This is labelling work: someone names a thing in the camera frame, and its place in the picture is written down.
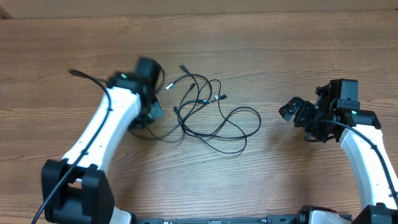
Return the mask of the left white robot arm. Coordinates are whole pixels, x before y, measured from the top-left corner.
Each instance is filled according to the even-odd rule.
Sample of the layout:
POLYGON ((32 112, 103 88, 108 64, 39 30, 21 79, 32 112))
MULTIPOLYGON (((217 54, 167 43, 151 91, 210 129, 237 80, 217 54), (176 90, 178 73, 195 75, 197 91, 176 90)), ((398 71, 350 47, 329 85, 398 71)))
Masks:
POLYGON ((105 84, 92 79, 104 95, 73 147, 41 171, 41 215, 50 223, 136 223, 136 216, 115 205, 108 169, 125 132, 163 115, 156 94, 164 74, 153 59, 141 57, 132 72, 116 72, 105 84))

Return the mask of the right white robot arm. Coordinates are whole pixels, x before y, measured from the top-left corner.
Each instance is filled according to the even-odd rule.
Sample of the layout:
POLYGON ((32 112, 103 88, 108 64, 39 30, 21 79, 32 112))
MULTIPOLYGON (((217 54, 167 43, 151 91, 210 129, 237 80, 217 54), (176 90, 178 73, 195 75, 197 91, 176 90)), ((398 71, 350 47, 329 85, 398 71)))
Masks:
POLYGON ((358 81, 331 80, 315 93, 316 103, 296 96, 279 113, 304 129, 307 142, 334 139, 340 144, 354 174, 361 212, 356 218, 346 218, 329 208, 304 205, 294 223, 397 223, 397 175, 377 115, 361 109, 358 81))

